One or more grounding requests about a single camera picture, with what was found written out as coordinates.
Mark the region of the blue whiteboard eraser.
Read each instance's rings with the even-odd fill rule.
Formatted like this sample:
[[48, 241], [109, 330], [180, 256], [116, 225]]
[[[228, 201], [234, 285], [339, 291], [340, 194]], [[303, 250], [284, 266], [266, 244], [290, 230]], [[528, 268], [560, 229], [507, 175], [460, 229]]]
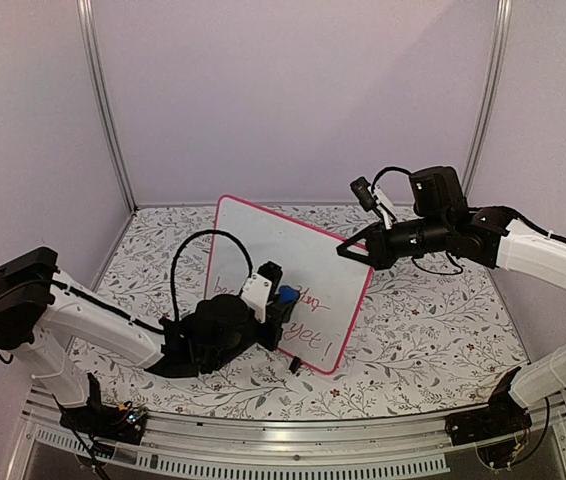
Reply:
[[283, 304], [296, 303], [300, 297], [297, 289], [288, 285], [282, 285], [278, 291], [279, 301]]

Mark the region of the pink framed whiteboard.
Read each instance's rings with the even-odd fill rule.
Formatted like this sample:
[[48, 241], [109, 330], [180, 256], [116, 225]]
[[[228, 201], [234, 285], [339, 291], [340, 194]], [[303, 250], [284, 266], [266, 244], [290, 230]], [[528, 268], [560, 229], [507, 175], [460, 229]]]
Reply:
[[297, 290], [300, 298], [278, 349], [321, 374], [333, 374], [372, 269], [337, 255], [342, 237], [231, 195], [218, 200], [214, 228], [238, 238], [255, 267], [268, 261], [281, 266], [281, 283]]

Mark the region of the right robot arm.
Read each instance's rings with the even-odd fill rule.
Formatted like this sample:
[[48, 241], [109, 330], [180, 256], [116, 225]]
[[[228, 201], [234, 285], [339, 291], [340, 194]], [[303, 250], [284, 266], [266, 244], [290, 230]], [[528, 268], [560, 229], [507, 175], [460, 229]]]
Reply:
[[[378, 220], [339, 245], [339, 256], [382, 271], [403, 258], [444, 253], [543, 282], [566, 301], [565, 236], [535, 224], [512, 207], [470, 206], [451, 166], [429, 167], [406, 176], [416, 215], [407, 221], [397, 219], [377, 179], [359, 177], [351, 182], [360, 206]], [[554, 316], [556, 349], [505, 373], [484, 407], [449, 415], [445, 427], [453, 444], [527, 430], [532, 425], [531, 407], [566, 391], [566, 307], [552, 300], [543, 310]]]

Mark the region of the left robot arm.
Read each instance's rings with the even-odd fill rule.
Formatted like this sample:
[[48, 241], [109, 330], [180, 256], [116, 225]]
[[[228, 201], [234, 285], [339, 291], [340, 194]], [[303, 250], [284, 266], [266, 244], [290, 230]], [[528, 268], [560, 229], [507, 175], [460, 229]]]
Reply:
[[275, 350], [300, 297], [281, 284], [281, 267], [267, 262], [248, 273], [238, 293], [202, 300], [182, 319], [150, 324], [75, 282], [57, 267], [57, 257], [39, 247], [0, 266], [0, 351], [28, 365], [54, 395], [63, 427], [128, 443], [140, 441], [144, 409], [131, 402], [104, 404], [99, 381], [70, 360], [56, 332], [161, 378], [196, 378], [255, 344]]

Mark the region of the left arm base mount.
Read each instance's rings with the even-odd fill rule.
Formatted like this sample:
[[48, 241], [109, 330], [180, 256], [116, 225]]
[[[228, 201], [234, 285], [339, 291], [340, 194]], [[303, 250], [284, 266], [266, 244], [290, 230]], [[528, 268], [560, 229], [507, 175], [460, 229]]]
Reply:
[[60, 424], [90, 438], [140, 445], [147, 423], [147, 410], [134, 407], [130, 402], [123, 406], [108, 406], [89, 401], [86, 405], [67, 408], [58, 405]]

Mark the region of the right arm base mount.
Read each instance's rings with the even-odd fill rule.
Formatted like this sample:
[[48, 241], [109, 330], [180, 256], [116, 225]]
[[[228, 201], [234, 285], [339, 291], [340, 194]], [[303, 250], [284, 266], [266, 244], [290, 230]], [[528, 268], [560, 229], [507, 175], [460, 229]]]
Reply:
[[445, 417], [454, 446], [485, 442], [477, 449], [481, 463], [493, 470], [511, 467], [527, 444], [532, 420], [518, 407], [484, 406]]

